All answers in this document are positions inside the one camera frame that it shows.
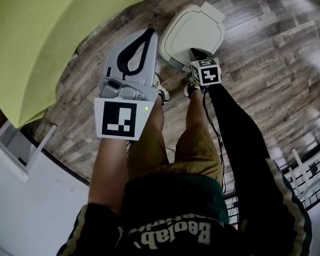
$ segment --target wooden floor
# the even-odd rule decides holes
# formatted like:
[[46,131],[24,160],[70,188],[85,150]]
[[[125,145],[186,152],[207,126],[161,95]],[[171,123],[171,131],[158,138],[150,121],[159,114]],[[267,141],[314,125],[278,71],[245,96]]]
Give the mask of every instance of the wooden floor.
[[[41,140],[51,126],[58,129],[47,150],[68,167],[90,179],[99,140],[95,137],[93,99],[109,50],[130,33],[153,27],[159,35],[188,4],[208,1],[226,15],[226,36],[216,57],[222,84],[260,128],[272,159],[281,167],[320,141],[320,6],[318,0],[146,0],[102,24],[78,48],[57,88],[58,102],[31,131]],[[171,100],[164,106],[166,146],[175,144],[185,128],[189,100],[183,94],[188,75],[160,56],[156,73]],[[210,99],[210,116],[218,126]],[[214,142],[216,136],[210,130]],[[235,138],[239,147],[247,138]],[[168,151],[169,159],[173,152]],[[251,166],[251,156],[245,157]],[[226,158],[226,183],[233,175]]]

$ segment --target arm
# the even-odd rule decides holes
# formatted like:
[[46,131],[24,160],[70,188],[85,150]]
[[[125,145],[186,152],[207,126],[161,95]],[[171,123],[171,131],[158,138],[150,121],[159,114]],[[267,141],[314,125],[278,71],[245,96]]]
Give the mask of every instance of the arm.
[[82,207],[57,255],[109,254],[116,248],[122,236],[118,215],[126,180],[126,141],[102,139],[91,176],[88,205]]

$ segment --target shorts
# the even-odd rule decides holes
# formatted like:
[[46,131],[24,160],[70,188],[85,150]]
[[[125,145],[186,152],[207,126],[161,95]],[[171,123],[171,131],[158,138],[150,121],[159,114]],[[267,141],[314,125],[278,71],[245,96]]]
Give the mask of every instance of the shorts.
[[174,163],[169,163],[162,133],[146,125],[127,157],[129,180],[154,173],[198,174],[222,186],[223,168],[206,128],[186,129],[177,142]]

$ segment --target shoe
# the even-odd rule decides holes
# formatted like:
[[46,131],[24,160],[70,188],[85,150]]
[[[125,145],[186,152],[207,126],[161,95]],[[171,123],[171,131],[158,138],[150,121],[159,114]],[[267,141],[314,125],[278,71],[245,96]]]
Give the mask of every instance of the shoe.
[[161,105],[164,105],[171,98],[169,92],[160,84],[158,75],[154,75],[152,87],[158,89],[159,96],[161,97]]
[[199,83],[193,80],[193,78],[191,77],[185,88],[183,89],[183,93],[185,94],[185,96],[191,99],[191,95],[194,90],[201,90],[201,87],[199,86]]

